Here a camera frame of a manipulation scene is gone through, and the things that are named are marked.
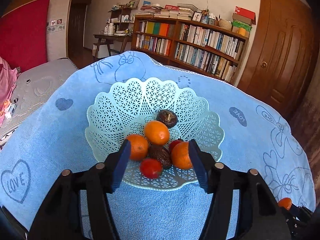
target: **wooden door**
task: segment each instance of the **wooden door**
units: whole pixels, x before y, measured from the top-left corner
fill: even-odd
[[[256,36],[238,88],[290,119],[319,52],[311,9],[300,0],[261,0]]]
[[[71,3],[68,24],[68,52],[71,55],[81,53],[84,38],[84,20],[87,5]]]

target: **red headboard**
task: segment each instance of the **red headboard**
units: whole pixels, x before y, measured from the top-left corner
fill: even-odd
[[[49,1],[33,1],[0,18],[0,56],[11,68],[24,72],[47,62]]]

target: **blue towel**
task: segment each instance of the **blue towel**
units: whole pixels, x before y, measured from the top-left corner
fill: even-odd
[[[28,117],[0,152],[0,205],[27,229],[63,169],[87,170],[97,161],[87,143],[86,111],[96,95],[115,82],[149,77],[190,87],[220,116],[225,138],[221,162],[237,171],[256,168],[277,200],[315,209],[314,184],[305,152],[288,123],[270,106],[213,78],[161,65],[146,54],[127,51],[72,74],[48,102]],[[85,192],[84,234],[91,237]],[[212,195],[193,183],[171,192],[122,183],[108,195],[119,236],[125,239],[198,239]],[[238,192],[234,191],[228,238],[235,231]]]

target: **green box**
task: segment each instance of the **green box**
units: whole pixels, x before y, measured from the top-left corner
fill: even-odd
[[[232,26],[238,27],[238,28],[244,28],[247,32],[250,32],[252,29],[252,27],[249,26],[248,24],[243,23],[243,22],[239,22],[237,20],[233,20]]]

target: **red box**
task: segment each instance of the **red box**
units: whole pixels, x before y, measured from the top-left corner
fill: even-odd
[[[166,4],[164,8],[167,9],[167,10],[172,10],[172,11],[178,11],[179,10],[178,6],[168,5],[168,4]]]
[[[251,19],[252,24],[256,24],[256,14],[254,12],[236,6],[235,13]]]

